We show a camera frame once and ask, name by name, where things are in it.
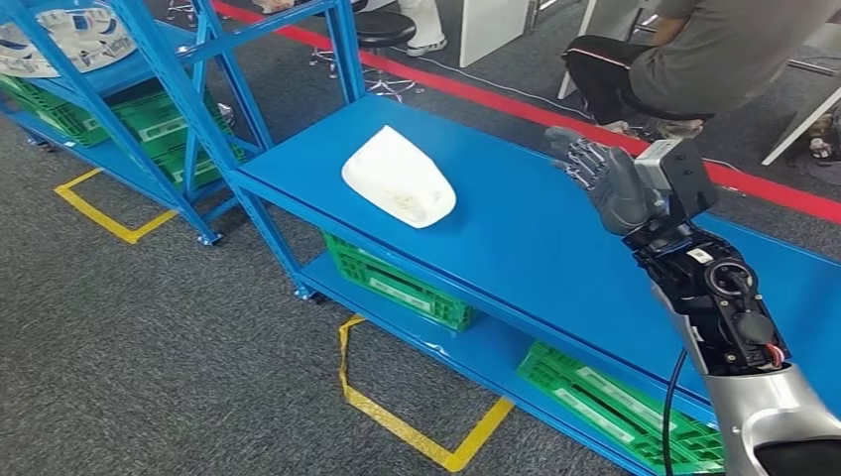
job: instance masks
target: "white plastic part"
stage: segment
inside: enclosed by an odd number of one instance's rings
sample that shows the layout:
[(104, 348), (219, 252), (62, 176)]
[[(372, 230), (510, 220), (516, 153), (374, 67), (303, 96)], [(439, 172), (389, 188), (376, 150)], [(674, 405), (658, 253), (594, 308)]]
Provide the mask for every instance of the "white plastic part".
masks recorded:
[(295, 6), (295, 0), (251, 0), (264, 14), (276, 13)]
[[(59, 48), (81, 72), (117, 62), (135, 45), (107, 8), (49, 10), (36, 15)], [(59, 73), (12, 23), (0, 25), (0, 73), (20, 77), (56, 77)]]
[(455, 191), (435, 163), (389, 126), (345, 163), (342, 178), (390, 215), (426, 228), (455, 207)]

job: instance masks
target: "lower shelf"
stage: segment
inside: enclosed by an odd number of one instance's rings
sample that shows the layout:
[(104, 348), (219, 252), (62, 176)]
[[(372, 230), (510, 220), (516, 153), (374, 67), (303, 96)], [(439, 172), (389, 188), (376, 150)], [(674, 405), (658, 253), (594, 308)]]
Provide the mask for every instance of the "lower shelf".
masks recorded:
[(345, 281), (326, 253), (312, 260), (301, 277), (314, 289), (359, 312), (441, 363), (514, 402), (522, 410), (633, 474), (654, 474), (598, 430), (517, 375), (534, 338), (487, 315), (470, 328), (453, 331), (412, 310)]
[[(43, 121), (24, 111), (15, 111), (8, 116), (21, 126), (29, 129), (39, 136), (50, 140), (61, 146), (76, 157), (91, 164), (94, 167), (102, 168), (107, 174), (137, 190), (150, 199), (166, 208), (178, 208), (169, 198), (169, 195), (161, 186), (144, 173), (135, 163), (126, 157), (126, 153), (120, 149), (113, 140), (107, 140), (92, 147), (84, 147), (76, 144), (72, 139), (62, 135), (56, 129), (45, 124)], [(200, 187), (195, 195), (194, 201), (201, 200), (224, 187), (224, 182), (219, 179)]]

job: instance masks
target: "sneaker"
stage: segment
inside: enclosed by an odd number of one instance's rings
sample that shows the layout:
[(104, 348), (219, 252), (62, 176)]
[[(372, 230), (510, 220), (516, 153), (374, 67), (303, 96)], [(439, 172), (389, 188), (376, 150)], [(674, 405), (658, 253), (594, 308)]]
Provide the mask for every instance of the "sneaker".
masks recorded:
[(631, 128), (631, 124), (626, 121), (616, 121), (610, 124), (600, 125), (602, 129), (606, 129), (614, 134), (622, 134), (623, 136), (637, 138), (637, 133)]
[(437, 52), (446, 48), (446, 38), (441, 40), (438, 43), (433, 43), (431, 45), (425, 45), (422, 47), (407, 47), (406, 54), (412, 58), (422, 57), (429, 52)]
[(704, 130), (704, 121), (693, 119), (691, 121), (668, 121), (658, 120), (657, 131), (664, 139), (694, 139)]

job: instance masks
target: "shelf foot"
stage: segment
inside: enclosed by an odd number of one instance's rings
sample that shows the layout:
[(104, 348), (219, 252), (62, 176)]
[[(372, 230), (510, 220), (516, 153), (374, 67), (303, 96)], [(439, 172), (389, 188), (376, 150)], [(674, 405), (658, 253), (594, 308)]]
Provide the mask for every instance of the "shelf foot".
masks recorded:
[(56, 151), (56, 147), (49, 141), (36, 141), (35, 139), (27, 139), (30, 146), (41, 149), (41, 152), (52, 153)]
[(295, 290), (295, 296), (296, 296), (296, 298), (299, 298), (299, 299), (302, 299), (302, 300), (311, 300), (312, 302), (315, 302), (316, 304), (321, 304), (325, 300), (324, 295), (322, 295), (322, 294), (320, 294), (316, 291), (313, 291), (313, 290), (310, 290), (310, 289), (305, 289), (305, 288), (296, 289)]
[(198, 235), (195, 240), (204, 246), (213, 246), (222, 239), (221, 233), (214, 233), (212, 236)]

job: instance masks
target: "green crate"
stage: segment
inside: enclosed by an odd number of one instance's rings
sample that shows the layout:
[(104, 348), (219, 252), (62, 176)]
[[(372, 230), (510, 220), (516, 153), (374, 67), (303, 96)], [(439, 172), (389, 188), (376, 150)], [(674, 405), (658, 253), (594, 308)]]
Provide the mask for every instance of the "green crate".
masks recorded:
[[(184, 161), (183, 154), (180, 157), (166, 156), (164, 158), (153, 159), (158, 165), (167, 179), (180, 189), (183, 186)], [(200, 152), (195, 160), (195, 176), (193, 186), (196, 188), (211, 183), (221, 177), (216, 165), (210, 157), (204, 152)]]
[[(111, 110), (129, 129), (135, 131), (140, 141), (148, 141), (149, 134), (154, 135), (155, 129), (167, 123), (171, 130), (174, 127), (186, 127), (178, 108), (163, 87), (156, 81), (146, 81), (108, 98)], [(204, 92), (204, 103), (214, 118), (219, 116), (218, 108), (212, 101), (210, 93)]]
[[(242, 163), (245, 160), (245, 152), (239, 147), (232, 146), (231, 151), (234, 153), (234, 157), (237, 162)], [(181, 142), (179, 145), (172, 147), (164, 154), (152, 158), (155, 164), (157, 164), (161, 171), (163, 171), (167, 176), (167, 179), (169, 179), (170, 182), (178, 188), (183, 185), (185, 154), (186, 143)], [(219, 170), (216, 169), (216, 165), (210, 159), (210, 156), (199, 149), (198, 156), (195, 159), (194, 186), (200, 187), (211, 183), (220, 177), (221, 174), (219, 173)]]
[(321, 234), (344, 279), (417, 310), (451, 329), (464, 330), (470, 325), (473, 308), (466, 303), (418, 281), (338, 237), (326, 232)]
[[(216, 106), (215, 102), (210, 102), (205, 100), (207, 105), (208, 111), (213, 116), (213, 119), (216, 121), (216, 124), (222, 128), (222, 131), (225, 134), (233, 134), (230, 127), (225, 124), (224, 118), (222, 118), (221, 113), (219, 112), (219, 108)], [(139, 129), (137, 127), (133, 127), (132, 132), (134, 133), (135, 137), (140, 142), (152, 142), (156, 141), (159, 138), (163, 138), (164, 136), (175, 134), (174, 137), (183, 137), (182, 141), (186, 141), (186, 129), (187, 124), (186, 120), (181, 116), (177, 111), (176, 115), (166, 115), (161, 117), (161, 122), (144, 122), (144, 128)]]
[(82, 146), (95, 146), (110, 138), (101, 127), (91, 127), (96, 123), (90, 121), (90, 113), (74, 104), (66, 103), (50, 109), (26, 102), (19, 102), (18, 105)]
[[(642, 463), (663, 473), (661, 404), (541, 342), (532, 346), (517, 372)], [(669, 435), (675, 474), (724, 470), (724, 450), (716, 429), (672, 412)]]
[(0, 90), (8, 93), (18, 102), (28, 102), (36, 107), (50, 109), (66, 104), (60, 97), (46, 92), (26, 79), (0, 74)]

